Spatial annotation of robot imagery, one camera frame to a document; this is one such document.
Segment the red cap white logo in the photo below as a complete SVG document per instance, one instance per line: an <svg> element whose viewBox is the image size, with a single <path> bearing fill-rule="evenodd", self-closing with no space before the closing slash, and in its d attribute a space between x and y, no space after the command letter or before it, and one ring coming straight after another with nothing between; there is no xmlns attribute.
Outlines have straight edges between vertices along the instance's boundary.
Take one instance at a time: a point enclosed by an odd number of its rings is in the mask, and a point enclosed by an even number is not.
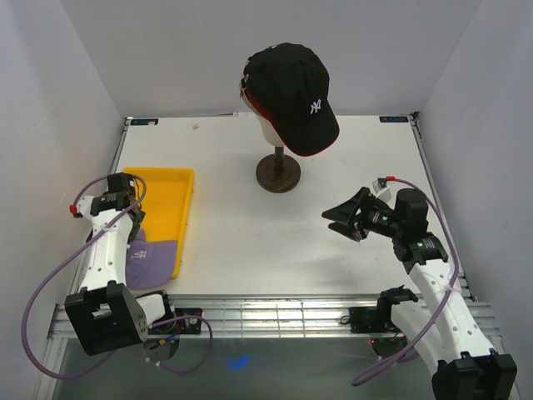
<svg viewBox="0 0 533 400"><path fill-rule="evenodd" d="M309 93L295 83L254 82L247 74L241 79L241 93L298 156L316 155L339 137L336 116L323 94Z"/></svg>

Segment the black cap white NY logo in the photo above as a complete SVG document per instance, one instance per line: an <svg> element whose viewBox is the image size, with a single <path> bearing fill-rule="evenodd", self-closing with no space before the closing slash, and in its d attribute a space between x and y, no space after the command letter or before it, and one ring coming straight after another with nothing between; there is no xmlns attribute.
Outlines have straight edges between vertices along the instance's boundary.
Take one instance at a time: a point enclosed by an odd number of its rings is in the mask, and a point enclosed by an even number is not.
<svg viewBox="0 0 533 400"><path fill-rule="evenodd" d="M251 55L243 68L241 95L301 157L329 148L340 128L328 102L330 75L308 47L283 42Z"/></svg>

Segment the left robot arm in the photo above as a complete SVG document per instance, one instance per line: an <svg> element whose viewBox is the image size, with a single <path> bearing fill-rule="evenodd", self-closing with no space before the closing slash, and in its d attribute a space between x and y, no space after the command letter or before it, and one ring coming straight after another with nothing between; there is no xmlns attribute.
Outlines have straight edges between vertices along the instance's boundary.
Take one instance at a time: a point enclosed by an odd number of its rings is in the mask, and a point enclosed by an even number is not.
<svg viewBox="0 0 533 400"><path fill-rule="evenodd" d="M169 296L159 287L172 277L178 243L147 240L135 176L120 172L106 180L106 192L80 196L71 208L92 224L87 271L64 303L89 356L144 343L151 326L167 333L177 322Z"/></svg>

